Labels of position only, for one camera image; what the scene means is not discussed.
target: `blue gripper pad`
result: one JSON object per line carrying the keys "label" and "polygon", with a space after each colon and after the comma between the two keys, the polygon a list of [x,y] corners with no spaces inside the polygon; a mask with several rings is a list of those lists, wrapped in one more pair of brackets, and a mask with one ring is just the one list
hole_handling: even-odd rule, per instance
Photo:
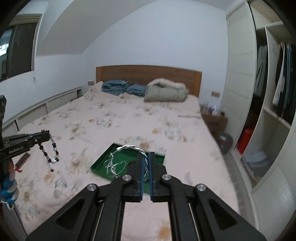
{"label": "blue gripper pad", "polygon": [[140,179],[140,197],[143,200],[143,185],[144,185],[144,171],[145,171],[145,158],[142,158],[142,169],[141,169],[141,179]]}
{"label": "blue gripper pad", "polygon": [[153,200],[153,180],[151,167],[151,153],[148,154],[148,168],[149,168],[149,186],[150,186],[150,200]]}

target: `white wardrobe door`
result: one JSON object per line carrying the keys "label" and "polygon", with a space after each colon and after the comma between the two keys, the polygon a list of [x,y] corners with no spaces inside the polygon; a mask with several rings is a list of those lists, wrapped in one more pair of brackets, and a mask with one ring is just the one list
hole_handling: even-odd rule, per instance
{"label": "white wardrobe door", "polygon": [[228,16],[229,62],[223,111],[228,118],[226,132],[234,139],[234,145],[244,127],[253,97],[257,43],[253,17],[245,2]]}
{"label": "white wardrobe door", "polygon": [[258,217],[258,230],[268,241],[276,240],[296,208],[289,182],[279,166],[252,194],[252,198]]}

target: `window frame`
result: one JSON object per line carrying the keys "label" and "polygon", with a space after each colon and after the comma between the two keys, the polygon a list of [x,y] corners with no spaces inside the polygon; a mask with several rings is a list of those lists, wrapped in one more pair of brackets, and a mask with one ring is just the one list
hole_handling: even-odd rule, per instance
{"label": "window frame", "polygon": [[[34,37],[33,37],[31,70],[24,72],[24,73],[28,73],[28,72],[35,70],[36,43],[37,43],[37,37],[38,37],[38,31],[39,31],[39,27],[40,27],[41,17],[42,17],[42,14],[20,14],[20,15],[16,15],[14,17],[14,19],[11,21],[11,23],[9,24],[8,28],[12,27],[12,33],[10,36],[9,45],[8,45],[8,49],[7,49],[6,73],[8,73],[8,69],[9,69],[8,56],[10,56],[10,46],[12,44],[15,28],[19,24],[26,24],[26,23],[37,23],[37,25],[36,25]],[[5,78],[1,78],[1,76],[0,76],[0,83],[4,80],[7,80],[7,79],[9,79],[8,75],[6,75]]]}

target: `electrical outlet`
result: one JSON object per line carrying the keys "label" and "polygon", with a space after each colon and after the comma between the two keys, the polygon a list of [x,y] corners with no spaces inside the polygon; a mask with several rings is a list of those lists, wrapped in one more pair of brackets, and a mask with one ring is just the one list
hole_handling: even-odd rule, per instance
{"label": "electrical outlet", "polygon": [[219,98],[220,97],[220,93],[219,92],[212,91],[211,96],[216,97],[216,98]]}

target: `floral bedspread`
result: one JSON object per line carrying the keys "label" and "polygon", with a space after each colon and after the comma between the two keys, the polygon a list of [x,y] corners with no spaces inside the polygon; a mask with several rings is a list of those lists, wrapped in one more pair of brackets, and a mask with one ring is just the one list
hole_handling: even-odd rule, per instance
{"label": "floral bedspread", "polygon": [[[109,181],[91,165],[112,143],[134,144],[165,154],[167,172],[183,183],[204,183],[238,212],[238,201],[220,150],[200,117],[198,98],[182,103],[144,103],[143,98],[101,91],[97,83],[84,96],[26,125],[20,133],[50,130],[60,161],[50,172],[36,145],[16,174],[20,190],[16,208],[29,234],[89,183]],[[54,157],[51,142],[43,143]],[[126,203],[122,240],[171,240],[166,203]]]}

